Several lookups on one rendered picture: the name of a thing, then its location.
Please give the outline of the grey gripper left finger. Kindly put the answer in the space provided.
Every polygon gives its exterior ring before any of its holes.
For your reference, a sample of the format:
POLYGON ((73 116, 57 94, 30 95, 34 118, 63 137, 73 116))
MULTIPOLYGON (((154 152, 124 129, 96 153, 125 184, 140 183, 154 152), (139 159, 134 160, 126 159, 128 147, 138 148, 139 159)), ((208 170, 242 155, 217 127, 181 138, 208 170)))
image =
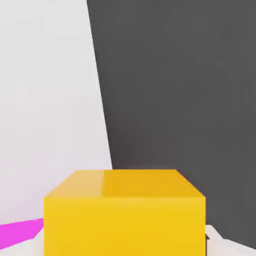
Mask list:
POLYGON ((0 256, 44 256, 44 228, 33 239, 1 249, 0 256))

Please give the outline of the large magenta box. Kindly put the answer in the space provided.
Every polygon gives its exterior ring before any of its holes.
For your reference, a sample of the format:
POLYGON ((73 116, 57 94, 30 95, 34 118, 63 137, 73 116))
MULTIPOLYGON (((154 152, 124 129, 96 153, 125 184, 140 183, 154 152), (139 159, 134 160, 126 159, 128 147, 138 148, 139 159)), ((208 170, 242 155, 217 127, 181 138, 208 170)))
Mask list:
POLYGON ((43 227, 43 218, 1 224, 0 250, 34 239, 43 227))

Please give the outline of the small yellow cube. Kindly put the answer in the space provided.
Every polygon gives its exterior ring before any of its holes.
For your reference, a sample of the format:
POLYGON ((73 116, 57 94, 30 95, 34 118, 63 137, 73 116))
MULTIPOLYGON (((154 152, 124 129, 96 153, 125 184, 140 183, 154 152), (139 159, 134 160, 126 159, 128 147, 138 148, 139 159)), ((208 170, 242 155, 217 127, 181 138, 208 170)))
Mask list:
POLYGON ((177 170, 78 170, 44 198, 44 256, 206 256, 205 225, 177 170))

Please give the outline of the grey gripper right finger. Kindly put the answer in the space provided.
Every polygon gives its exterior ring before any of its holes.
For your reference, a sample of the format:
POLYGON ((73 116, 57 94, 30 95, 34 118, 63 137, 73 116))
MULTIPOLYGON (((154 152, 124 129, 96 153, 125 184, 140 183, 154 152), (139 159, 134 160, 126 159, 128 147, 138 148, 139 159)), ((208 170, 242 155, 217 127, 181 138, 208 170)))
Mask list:
POLYGON ((205 234, 207 256, 256 256, 256 249, 224 239, 212 225, 205 226, 205 234))

